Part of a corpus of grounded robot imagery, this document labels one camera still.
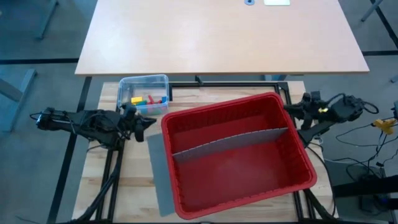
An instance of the gray mat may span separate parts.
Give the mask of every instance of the gray mat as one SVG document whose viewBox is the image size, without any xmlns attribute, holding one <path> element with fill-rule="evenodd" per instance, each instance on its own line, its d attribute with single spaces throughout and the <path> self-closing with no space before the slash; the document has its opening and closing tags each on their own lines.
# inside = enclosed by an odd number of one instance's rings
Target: gray mat
<svg viewBox="0 0 398 224">
<path fill-rule="evenodd" d="M 164 217 L 175 213 L 172 186 L 170 183 L 169 169 L 167 167 L 166 152 L 164 149 L 163 135 L 156 134 L 147 137 L 150 163 L 154 173 L 157 203 L 160 216 Z"/>
</svg>

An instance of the wooden desk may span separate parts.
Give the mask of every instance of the wooden desk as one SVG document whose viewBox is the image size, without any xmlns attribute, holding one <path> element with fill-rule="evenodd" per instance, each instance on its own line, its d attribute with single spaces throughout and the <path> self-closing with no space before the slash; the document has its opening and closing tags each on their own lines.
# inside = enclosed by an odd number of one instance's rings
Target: wooden desk
<svg viewBox="0 0 398 224">
<path fill-rule="evenodd" d="M 292 103 L 297 103 L 305 91 L 303 82 L 289 82 Z M 201 87 L 201 88 L 174 88 L 173 102 L 170 102 L 170 111 L 185 110 L 201 105 L 232 100 L 244 96 L 274 91 L 273 87 Z M 98 108 L 114 110 L 118 93 L 118 83 L 104 83 Z M 160 120 L 152 125 L 146 136 L 161 132 Z M 321 157 L 319 147 L 313 146 Z M 328 176 L 322 163 L 316 156 L 307 151 L 318 175 L 317 184 L 312 187 L 313 193 L 328 209 L 333 210 L 331 187 Z M 87 154 L 80 188 L 73 212 L 73 218 L 79 217 L 94 200 L 100 190 L 107 151 L 92 149 Z M 305 198 L 301 192 L 304 214 L 307 214 Z M 104 217 L 108 211 L 109 196 L 105 199 Z M 191 222 L 296 222 L 293 194 L 270 198 L 253 204 L 218 212 L 201 217 Z M 159 206 L 153 181 L 152 166 L 146 142 L 128 141 L 125 145 L 121 177 L 114 211 L 114 222 L 187 222 L 173 213 L 160 217 Z"/>
<path fill-rule="evenodd" d="M 338 0 L 98 0 L 77 75 L 364 73 Z"/>
</svg>

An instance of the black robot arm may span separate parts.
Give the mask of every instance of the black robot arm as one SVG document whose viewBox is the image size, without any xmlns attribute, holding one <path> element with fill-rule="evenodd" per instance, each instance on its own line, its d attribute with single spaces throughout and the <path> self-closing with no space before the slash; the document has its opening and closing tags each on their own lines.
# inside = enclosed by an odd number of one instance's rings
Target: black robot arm
<svg viewBox="0 0 398 224">
<path fill-rule="evenodd" d="M 130 139 L 134 133 L 136 141 L 144 140 L 144 130 L 156 122 L 136 114 L 136 107 L 123 106 L 124 113 L 110 110 L 84 110 L 77 113 L 47 108 L 40 113 L 36 125 L 39 129 L 64 130 L 89 140 L 97 140 L 104 147 L 114 147 L 118 139 Z"/>
</svg>

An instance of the green block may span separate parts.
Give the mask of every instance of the green block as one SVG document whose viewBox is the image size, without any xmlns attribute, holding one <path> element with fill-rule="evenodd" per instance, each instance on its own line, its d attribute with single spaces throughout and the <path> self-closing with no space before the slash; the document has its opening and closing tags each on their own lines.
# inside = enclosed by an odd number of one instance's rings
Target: green block
<svg viewBox="0 0 398 224">
<path fill-rule="evenodd" d="M 143 105 L 146 105 L 146 104 L 147 104 L 147 101 L 144 100 L 144 101 L 141 101 L 139 103 L 136 103 L 136 106 L 143 106 Z"/>
</svg>

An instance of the gray divider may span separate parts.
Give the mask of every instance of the gray divider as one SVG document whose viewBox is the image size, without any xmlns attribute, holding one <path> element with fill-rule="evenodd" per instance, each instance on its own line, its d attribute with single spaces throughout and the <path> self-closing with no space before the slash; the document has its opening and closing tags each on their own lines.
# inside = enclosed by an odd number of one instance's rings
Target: gray divider
<svg viewBox="0 0 398 224">
<path fill-rule="evenodd" d="M 203 156 L 208 156 L 216 152 L 223 152 L 230 149 L 269 142 L 276 140 L 286 130 L 287 128 L 268 129 L 230 136 L 182 152 L 175 153 L 173 154 L 173 157 L 177 162 L 184 162 L 189 159 L 196 159 Z"/>
</svg>

